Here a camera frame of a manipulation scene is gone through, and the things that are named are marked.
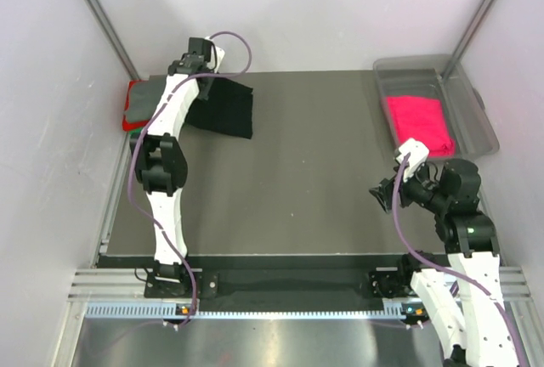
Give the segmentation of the right aluminium frame post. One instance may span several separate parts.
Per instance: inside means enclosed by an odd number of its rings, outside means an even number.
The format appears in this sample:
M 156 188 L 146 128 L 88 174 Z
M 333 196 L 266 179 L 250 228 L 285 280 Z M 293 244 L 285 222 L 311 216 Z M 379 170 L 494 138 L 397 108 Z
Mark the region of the right aluminium frame post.
M 475 38 L 480 27 L 484 24 L 486 17 L 491 11 L 497 0 L 480 0 L 476 10 L 473 13 L 470 21 L 468 22 L 466 28 L 464 29 L 460 39 L 457 42 L 457 45 L 454 48 L 454 51 L 451 54 L 450 60 L 446 67 L 444 68 L 441 77 L 444 82 L 446 82 L 453 70 L 457 65 L 461 63 L 462 57 L 467 52 L 469 45 L 472 40 Z

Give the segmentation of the folded grey t shirt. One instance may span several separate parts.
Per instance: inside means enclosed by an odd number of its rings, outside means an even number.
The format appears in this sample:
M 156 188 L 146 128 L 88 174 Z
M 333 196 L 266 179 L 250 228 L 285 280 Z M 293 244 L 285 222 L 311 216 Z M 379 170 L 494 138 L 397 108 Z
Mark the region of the folded grey t shirt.
M 165 76 L 151 76 L 135 82 L 128 90 L 128 107 L 124 112 L 128 123 L 148 121 L 155 113 L 165 90 Z

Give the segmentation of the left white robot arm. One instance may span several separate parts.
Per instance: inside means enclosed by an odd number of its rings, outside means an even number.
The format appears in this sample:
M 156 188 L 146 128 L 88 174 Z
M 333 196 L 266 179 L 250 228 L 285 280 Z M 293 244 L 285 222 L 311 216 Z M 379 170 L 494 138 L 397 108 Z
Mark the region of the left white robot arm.
M 133 135 L 131 169 L 146 193 L 156 235 L 152 270 L 144 295 L 153 298 L 189 297 L 196 280 L 186 263 L 187 246 L 181 225 L 180 201 L 188 164 L 179 134 L 190 106 L 206 92 L 224 52 L 207 38 L 192 37 L 181 59 L 168 67 L 166 85 L 150 122 Z

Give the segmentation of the black t shirt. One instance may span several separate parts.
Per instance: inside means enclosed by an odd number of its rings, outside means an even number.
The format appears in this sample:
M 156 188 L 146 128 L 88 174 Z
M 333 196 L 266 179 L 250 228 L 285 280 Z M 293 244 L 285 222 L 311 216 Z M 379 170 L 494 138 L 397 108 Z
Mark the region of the black t shirt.
M 215 78 L 207 99 L 196 99 L 185 118 L 192 127 L 236 138 L 253 136 L 253 88 Z

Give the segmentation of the aluminium frame post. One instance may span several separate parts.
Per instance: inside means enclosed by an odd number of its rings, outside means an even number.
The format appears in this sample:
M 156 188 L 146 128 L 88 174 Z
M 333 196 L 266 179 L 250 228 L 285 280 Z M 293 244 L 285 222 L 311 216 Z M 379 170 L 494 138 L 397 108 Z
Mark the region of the aluminium frame post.
M 460 39 L 457 42 L 457 45 L 454 48 L 454 51 L 451 54 L 450 60 L 446 67 L 444 68 L 441 77 L 444 82 L 446 82 L 453 70 L 457 65 L 461 63 L 462 57 L 467 52 L 469 45 L 472 40 L 475 38 L 480 27 L 484 24 L 486 17 L 491 11 L 497 0 L 480 0 L 476 10 L 473 13 L 470 21 L 468 22 L 466 28 L 464 29 Z
M 98 23 L 100 30 L 105 35 L 106 40 L 110 44 L 113 52 L 116 57 L 121 62 L 124 70 L 127 72 L 128 76 L 133 80 L 138 80 L 140 75 L 135 67 L 133 61 L 128 55 L 128 51 L 122 43 L 121 38 L 116 32 L 116 29 L 111 22 L 110 17 L 105 12 L 105 9 L 100 0 L 84 0 L 90 9 L 95 21 Z

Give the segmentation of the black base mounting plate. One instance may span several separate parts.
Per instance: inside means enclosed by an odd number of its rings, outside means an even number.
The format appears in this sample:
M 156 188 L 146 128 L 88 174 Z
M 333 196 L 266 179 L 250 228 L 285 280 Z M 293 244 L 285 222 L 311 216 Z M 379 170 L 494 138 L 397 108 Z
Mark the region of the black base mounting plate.
M 401 257 L 363 255 L 193 256 L 200 310 L 377 310 L 412 295 L 399 276 Z

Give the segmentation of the folded red t shirt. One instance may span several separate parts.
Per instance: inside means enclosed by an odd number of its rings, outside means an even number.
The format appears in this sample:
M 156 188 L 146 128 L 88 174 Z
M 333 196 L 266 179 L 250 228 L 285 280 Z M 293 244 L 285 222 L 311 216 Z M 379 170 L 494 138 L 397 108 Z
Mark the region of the folded red t shirt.
M 128 107 L 129 107 L 129 104 L 130 104 L 129 95 L 131 93 L 131 90 L 132 90 L 133 86 L 136 83 L 140 83 L 140 82 L 143 82 L 143 80 L 133 80 L 133 81 L 129 82 L 129 84 L 127 86 L 127 94 L 126 94 L 126 98 L 125 98 L 125 104 L 124 104 L 123 112 L 128 111 Z M 122 116 L 122 130 L 124 132 L 126 132 L 126 133 L 137 131 L 137 130 L 140 130 L 142 127 L 144 127 L 147 124 L 147 122 L 148 122 L 148 120 L 129 122 L 127 120 L 126 116 L 123 115 Z

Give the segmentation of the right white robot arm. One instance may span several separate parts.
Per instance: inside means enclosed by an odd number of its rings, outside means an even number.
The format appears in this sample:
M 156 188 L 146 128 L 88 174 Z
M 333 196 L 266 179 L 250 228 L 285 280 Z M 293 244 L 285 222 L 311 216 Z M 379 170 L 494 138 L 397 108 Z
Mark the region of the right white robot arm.
M 412 203 L 434 215 L 448 265 L 407 246 L 397 273 L 399 289 L 422 302 L 445 359 L 445 366 L 526 366 L 523 345 L 507 316 L 500 282 L 496 227 L 479 208 L 481 177 L 471 161 L 451 159 L 439 178 L 428 164 L 398 159 L 393 178 L 370 190 L 394 218 Z

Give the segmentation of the pink t shirt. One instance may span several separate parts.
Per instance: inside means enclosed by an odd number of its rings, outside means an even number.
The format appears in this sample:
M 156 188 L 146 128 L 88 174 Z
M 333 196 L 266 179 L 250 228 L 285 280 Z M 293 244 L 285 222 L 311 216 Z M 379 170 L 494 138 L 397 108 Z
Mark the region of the pink t shirt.
M 420 141 L 433 158 L 451 157 L 456 153 L 456 142 L 451 137 L 438 99 L 414 95 L 389 96 L 386 106 L 401 144 L 409 138 Z

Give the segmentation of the aluminium rail frame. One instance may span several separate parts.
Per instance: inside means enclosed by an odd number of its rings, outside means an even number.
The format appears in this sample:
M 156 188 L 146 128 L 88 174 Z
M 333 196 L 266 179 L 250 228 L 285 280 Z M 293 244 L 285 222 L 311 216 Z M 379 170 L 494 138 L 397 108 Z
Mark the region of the aluminium rail frame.
M 430 327 L 400 320 L 89 319 L 90 302 L 147 299 L 142 271 L 82 269 L 68 296 L 56 366 L 439 366 Z

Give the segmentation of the left aluminium frame post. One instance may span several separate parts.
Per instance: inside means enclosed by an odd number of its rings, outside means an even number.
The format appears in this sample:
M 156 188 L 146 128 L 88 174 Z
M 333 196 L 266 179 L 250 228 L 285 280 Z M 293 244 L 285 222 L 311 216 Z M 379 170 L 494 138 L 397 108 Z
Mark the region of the left aluminium frame post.
M 111 22 L 110 17 L 105 12 L 105 9 L 100 0 L 84 0 L 90 9 L 95 21 L 98 23 L 100 30 L 105 35 L 106 40 L 110 44 L 113 52 L 116 57 L 121 62 L 124 70 L 127 72 L 128 76 L 133 80 L 138 80 L 140 75 L 135 67 L 133 61 L 128 55 L 128 51 L 122 43 L 121 38 L 116 32 L 116 29 Z

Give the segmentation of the clear plastic bin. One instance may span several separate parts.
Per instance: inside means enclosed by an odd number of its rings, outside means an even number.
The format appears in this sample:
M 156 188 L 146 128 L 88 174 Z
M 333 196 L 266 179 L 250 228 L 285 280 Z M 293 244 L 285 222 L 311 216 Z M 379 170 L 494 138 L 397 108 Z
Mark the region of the clear plastic bin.
M 389 96 L 414 95 L 438 99 L 443 107 L 447 127 L 456 142 L 451 157 L 476 159 L 496 153 L 500 144 L 485 105 L 473 88 L 462 66 L 453 70 L 444 82 L 441 74 L 448 64 L 447 54 L 406 56 L 379 59 L 373 64 L 383 114 L 389 124 L 396 147 L 400 146 L 386 106 Z

